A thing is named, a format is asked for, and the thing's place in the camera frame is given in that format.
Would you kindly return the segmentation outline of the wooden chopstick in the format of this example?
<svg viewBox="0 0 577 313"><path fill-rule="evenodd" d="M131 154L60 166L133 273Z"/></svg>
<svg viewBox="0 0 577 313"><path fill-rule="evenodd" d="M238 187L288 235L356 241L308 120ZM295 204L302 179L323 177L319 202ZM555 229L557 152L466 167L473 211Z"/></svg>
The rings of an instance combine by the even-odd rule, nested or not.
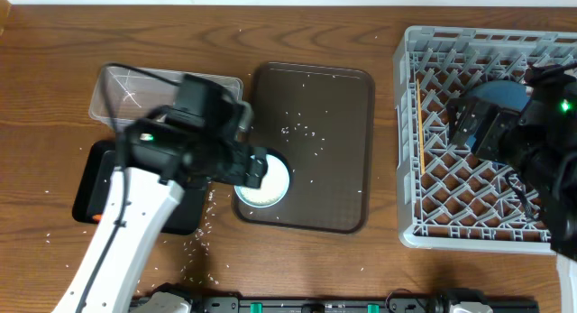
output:
<svg viewBox="0 0 577 313"><path fill-rule="evenodd" d="M424 132L423 132L423 119L422 119L422 105L421 105L421 90L420 81L416 78L416 96L417 96L417 125L418 125L418 141L419 141L419 163L420 163L420 174L426 173L426 162L425 162L425 146L424 146Z"/></svg>

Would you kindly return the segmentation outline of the light blue rice bowl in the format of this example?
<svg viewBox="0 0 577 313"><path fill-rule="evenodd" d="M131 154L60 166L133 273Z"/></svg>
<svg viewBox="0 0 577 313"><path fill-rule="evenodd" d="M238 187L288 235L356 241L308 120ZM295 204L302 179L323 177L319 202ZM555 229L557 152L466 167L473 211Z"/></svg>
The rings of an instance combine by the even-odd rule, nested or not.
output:
<svg viewBox="0 0 577 313"><path fill-rule="evenodd" d="M290 175L286 164L278 157L267 154L267 173L263 176L261 187L235 186L234 191L238 198L250 207L272 207L280 202L289 190Z"/></svg>

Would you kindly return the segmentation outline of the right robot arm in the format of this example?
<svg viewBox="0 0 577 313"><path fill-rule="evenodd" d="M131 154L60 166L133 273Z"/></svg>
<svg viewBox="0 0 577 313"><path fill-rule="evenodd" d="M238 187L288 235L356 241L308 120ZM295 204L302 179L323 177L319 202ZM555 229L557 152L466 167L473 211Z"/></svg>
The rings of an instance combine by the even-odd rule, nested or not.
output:
<svg viewBox="0 0 577 313"><path fill-rule="evenodd" d="M524 80L494 80L450 99L449 140L485 161L508 165L540 205L517 197L542 222L557 254L562 310L576 310L576 77L574 63L531 66Z"/></svg>

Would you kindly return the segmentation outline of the dark blue plate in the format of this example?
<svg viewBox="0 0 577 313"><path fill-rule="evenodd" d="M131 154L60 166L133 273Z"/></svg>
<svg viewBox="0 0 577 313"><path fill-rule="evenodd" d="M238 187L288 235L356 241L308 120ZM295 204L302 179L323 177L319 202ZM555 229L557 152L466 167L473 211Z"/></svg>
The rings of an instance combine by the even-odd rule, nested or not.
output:
<svg viewBox="0 0 577 313"><path fill-rule="evenodd" d="M483 83L467 92L464 97L477 97L486 103L513 109L520 113L528 102L527 87L523 84L509 80L494 80ZM500 146L503 144L506 135L501 140ZM474 142L475 137L474 135L471 135L466 142L466 145L470 146L472 150Z"/></svg>

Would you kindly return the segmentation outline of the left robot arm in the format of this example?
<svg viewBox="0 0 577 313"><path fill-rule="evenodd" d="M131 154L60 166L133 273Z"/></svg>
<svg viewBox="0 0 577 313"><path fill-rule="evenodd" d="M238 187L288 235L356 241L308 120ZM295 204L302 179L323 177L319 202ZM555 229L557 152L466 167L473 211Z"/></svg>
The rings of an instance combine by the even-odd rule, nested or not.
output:
<svg viewBox="0 0 577 313"><path fill-rule="evenodd" d="M259 188L267 151L240 142L249 103L186 74L173 105L153 108L116 135L105 209L58 312L125 312L161 229L186 189L216 182Z"/></svg>

